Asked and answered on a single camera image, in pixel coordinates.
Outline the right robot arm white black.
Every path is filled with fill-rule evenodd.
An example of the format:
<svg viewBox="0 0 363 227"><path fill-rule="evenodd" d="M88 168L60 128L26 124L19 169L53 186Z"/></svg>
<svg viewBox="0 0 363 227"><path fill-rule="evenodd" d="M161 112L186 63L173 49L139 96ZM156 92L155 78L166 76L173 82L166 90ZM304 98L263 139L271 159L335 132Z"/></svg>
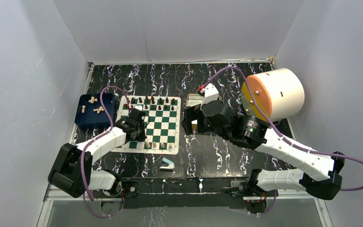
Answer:
<svg viewBox="0 0 363 227"><path fill-rule="evenodd" d="M254 196L272 190L295 190L331 200L341 189L343 158L301 151L294 147L293 139L279 137L269 123L255 116L235 114L220 100L207 104L187 101L181 125L187 135L212 132L238 147L272 155L294 166L282 171L252 170L243 188Z"/></svg>

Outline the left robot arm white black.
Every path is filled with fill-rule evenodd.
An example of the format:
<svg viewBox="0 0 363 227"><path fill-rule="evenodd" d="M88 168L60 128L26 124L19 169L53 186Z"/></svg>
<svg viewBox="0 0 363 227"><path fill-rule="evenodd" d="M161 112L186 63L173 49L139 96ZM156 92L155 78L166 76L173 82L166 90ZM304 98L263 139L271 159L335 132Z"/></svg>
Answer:
<svg viewBox="0 0 363 227"><path fill-rule="evenodd" d="M120 176L109 170L94 171L92 166L115 148L131 141L144 140L146 117L146 112L138 105L110 130L76 145L62 145L48 175L48 183L73 198L87 193L91 199L92 192L96 190L104 190L111 197L120 195Z"/></svg>

